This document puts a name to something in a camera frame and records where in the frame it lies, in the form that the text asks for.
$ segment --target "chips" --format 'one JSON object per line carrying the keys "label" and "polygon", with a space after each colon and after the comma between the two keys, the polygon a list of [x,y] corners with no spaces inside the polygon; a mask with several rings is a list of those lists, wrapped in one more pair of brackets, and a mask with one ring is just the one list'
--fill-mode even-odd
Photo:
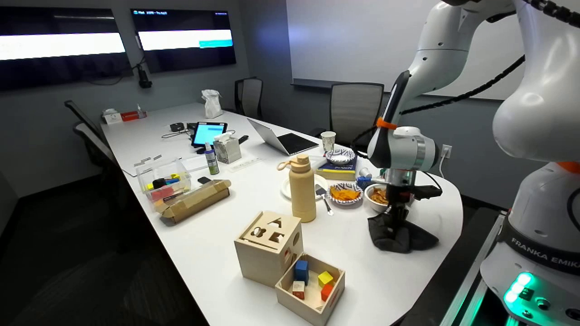
{"label": "chips", "polygon": [[372,190],[372,194],[369,196],[372,201],[378,202],[379,204],[388,205],[389,201],[387,200],[387,189],[378,189],[374,188]]}
{"label": "chips", "polygon": [[330,187],[330,195],[332,198],[337,200],[355,200],[360,195],[360,191],[354,191],[350,189],[337,189],[335,186]]}

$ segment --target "whiteboard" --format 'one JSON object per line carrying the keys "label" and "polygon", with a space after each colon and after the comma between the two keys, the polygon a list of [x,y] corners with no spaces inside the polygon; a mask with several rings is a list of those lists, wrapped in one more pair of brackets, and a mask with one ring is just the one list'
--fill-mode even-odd
{"label": "whiteboard", "polygon": [[[390,90],[411,65],[435,0],[287,0],[292,76],[324,81],[378,82]],[[501,73],[524,54],[517,16],[482,23],[462,75],[430,95],[456,96]],[[508,98],[524,64],[474,97]]]}

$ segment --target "franka emika robot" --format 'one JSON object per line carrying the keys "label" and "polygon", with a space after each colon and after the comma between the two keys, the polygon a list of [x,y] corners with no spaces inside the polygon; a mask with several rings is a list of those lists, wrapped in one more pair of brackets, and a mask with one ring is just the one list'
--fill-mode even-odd
{"label": "franka emika robot", "polygon": [[437,196],[416,190],[414,181],[416,171],[435,164],[439,150],[418,128],[397,126],[401,109],[410,99],[457,79],[483,21],[517,15],[525,74],[495,114],[494,138],[512,157],[548,164],[522,181],[480,272],[508,313],[528,325],[580,325],[578,11],[579,0],[439,2],[429,13],[411,66],[391,89],[367,151],[375,166],[388,168],[386,215],[391,220],[386,223],[405,219],[409,192]]}

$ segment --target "wall-mounted monitor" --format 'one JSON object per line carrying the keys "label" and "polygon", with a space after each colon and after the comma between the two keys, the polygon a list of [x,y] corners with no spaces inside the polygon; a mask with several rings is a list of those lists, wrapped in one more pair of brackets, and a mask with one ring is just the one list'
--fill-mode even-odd
{"label": "wall-mounted monitor", "polygon": [[227,11],[131,9],[152,73],[235,63]]}
{"label": "wall-mounted monitor", "polygon": [[132,74],[111,9],[0,7],[0,90]]}

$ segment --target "conference table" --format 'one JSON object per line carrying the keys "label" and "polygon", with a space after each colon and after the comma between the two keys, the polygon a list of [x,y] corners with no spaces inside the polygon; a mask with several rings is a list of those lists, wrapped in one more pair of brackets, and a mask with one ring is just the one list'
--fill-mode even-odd
{"label": "conference table", "polygon": [[[161,138],[171,132],[172,123],[197,121],[226,122],[228,129],[235,130],[235,137],[248,135],[241,145],[239,162],[244,164],[220,163],[220,173],[212,176],[207,168],[197,169],[206,164],[205,158],[195,153],[188,135]],[[263,124],[278,136],[293,132],[321,144],[320,139]],[[280,191],[289,170],[276,170],[288,156],[264,143],[246,117],[226,111],[206,119],[201,103],[151,111],[147,118],[104,124],[102,129],[148,221],[210,325],[310,325],[278,304],[273,288],[243,278],[234,248],[234,239],[260,211],[292,215],[291,202]],[[324,154],[322,145],[304,153],[313,158]],[[160,160],[180,158],[186,168],[191,167],[192,184],[202,176],[231,180],[230,196],[176,225],[167,224],[133,176],[135,163],[159,155]],[[363,167],[379,175],[378,168],[358,158],[357,171]],[[327,325],[390,325],[419,298],[459,238],[463,223],[458,189],[445,179],[435,178],[443,189],[442,196],[413,202],[408,215],[410,222],[439,238],[439,244],[426,251],[401,254],[377,249],[367,222],[377,213],[366,202],[354,207],[330,203],[335,214],[329,216],[324,203],[317,201],[316,219],[302,224],[304,251],[344,270],[346,281]],[[328,180],[329,184],[337,182]],[[417,173],[416,184],[433,181]]]}

